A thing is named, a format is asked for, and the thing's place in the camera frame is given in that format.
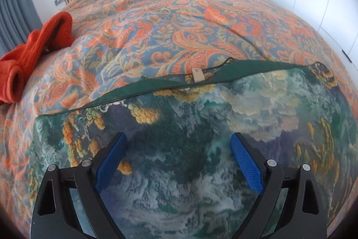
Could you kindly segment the red fleece garment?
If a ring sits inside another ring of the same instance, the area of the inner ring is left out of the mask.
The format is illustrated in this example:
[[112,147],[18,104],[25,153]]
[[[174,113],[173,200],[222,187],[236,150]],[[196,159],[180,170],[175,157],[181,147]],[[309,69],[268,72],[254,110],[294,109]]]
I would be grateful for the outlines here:
[[66,11],[54,15],[41,30],[33,30],[25,44],[1,57],[1,103],[17,103],[40,57],[71,46],[72,16]]

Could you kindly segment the green patterned padded jacket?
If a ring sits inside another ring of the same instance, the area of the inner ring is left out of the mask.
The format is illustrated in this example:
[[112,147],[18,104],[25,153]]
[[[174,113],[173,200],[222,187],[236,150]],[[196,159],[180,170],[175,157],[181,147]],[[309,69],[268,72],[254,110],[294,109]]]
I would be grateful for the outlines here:
[[266,158],[310,165],[326,223],[345,214],[357,179],[357,121],[322,63],[227,60],[189,75],[142,77],[83,107],[35,119],[28,191],[45,168],[93,158],[117,132],[129,140],[124,166],[102,198],[130,238],[223,238],[254,203],[230,153],[240,132]]

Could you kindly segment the orange floral bed quilt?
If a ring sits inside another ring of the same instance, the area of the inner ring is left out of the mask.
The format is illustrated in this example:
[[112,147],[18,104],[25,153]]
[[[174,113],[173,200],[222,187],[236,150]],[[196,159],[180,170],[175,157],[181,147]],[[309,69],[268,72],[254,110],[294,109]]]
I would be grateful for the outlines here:
[[[25,237],[35,202],[28,171],[35,119],[83,107],[142,77],[189,75],[227,60],[324,64],[357,121],[357,90],[342,61],[308,23],[269,0],[72,0],[71,46],[38,60],[17,103],[1,103],[1,206]],[[332,234],[345,214],[327,225]]]

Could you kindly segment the grey blue curtain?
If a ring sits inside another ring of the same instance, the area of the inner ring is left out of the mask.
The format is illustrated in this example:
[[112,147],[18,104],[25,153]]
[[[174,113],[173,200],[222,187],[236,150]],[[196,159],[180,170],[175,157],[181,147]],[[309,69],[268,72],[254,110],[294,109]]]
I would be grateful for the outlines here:
[[27,41],[33,30],[43,26],[32,0],[1,0],[1,56]]

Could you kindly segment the left wall switch panel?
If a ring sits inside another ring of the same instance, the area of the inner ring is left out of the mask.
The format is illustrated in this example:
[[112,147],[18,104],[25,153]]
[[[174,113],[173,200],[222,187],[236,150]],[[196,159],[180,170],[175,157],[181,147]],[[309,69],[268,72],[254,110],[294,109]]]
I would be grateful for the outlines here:
[[64,2],[64,0],[55,0],[55,5],[58,6],[63,2]]

